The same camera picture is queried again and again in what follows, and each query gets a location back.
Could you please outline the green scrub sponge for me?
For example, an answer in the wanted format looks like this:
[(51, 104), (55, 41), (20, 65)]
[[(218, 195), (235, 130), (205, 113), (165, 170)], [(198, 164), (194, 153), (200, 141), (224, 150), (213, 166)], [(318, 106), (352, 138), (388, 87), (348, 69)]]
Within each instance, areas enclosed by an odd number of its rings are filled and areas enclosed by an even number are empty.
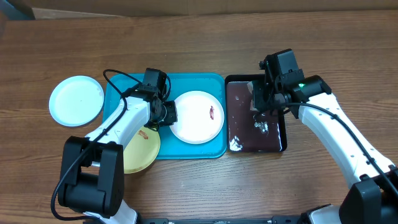
[(264, 80), (250, 81), (247, 86), (250, 94), (252, 94), (251, 110), (264, 111), (267, 106), (266, 99), (264, 97), (264, 92), (266, 91)]

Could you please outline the pink plate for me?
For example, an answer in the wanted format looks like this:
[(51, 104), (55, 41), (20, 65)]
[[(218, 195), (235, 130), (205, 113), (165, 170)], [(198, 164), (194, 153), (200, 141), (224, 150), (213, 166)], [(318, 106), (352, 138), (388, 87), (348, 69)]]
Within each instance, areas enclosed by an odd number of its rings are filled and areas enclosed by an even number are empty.
[(203, 144), (214, 139), (224, 124), (224, 109), (211, 94), (188, 91), (175, 99), (177, 121), (171, 132), (189, 144)]

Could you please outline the yellow plate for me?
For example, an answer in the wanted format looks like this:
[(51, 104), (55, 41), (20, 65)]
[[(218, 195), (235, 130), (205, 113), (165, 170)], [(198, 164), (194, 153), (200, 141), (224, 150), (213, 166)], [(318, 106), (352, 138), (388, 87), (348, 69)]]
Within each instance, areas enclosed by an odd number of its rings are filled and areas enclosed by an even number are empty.
[(142, 127), (124, 149), (124, 173), (134, 174), (148, 168), (160, 150), (159, 133)]

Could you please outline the light blue plate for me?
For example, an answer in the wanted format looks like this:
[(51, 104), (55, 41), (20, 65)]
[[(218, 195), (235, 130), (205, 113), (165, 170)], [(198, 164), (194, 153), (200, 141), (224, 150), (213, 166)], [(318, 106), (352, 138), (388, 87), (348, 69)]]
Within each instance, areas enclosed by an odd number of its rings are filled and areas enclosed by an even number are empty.
[(77, 127), (94, 120), (103, 104), (102, 86), (91, 77), (79, 75), (63, 80), (53, 89), (49, 112), (58, 124)]

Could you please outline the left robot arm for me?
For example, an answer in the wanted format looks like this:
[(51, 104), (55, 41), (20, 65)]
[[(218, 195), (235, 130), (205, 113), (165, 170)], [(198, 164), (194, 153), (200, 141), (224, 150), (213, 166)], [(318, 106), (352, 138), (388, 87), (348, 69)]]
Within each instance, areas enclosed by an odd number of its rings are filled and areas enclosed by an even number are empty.
[(60, 180), (53, 191), (50, 208), (56, 204), (79, 213), (75, 220), (102, 222), (134, 221), (135, 211), (124, 197), (123, 150), (143, 127), (170, 126), (177, 120), (174, 101), (165, 101), (159, 91), (131, 90), (121, 95), (113, 114), (86, 137), (71, 136), (63, 147)]

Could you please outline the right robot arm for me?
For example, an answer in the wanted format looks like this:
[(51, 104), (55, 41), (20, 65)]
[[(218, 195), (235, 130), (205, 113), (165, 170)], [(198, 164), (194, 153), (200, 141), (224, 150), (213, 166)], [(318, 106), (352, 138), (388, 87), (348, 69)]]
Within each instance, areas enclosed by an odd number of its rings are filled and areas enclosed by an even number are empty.
[(322, 142), (340, 167), (349, 191), (341, 205), (301, 214), (298, 223), (397, 223), (397, 166), (360, 133), (326, 82), (299, 72), (266, 75), (249, 84), (252, 108), (292, 113)]

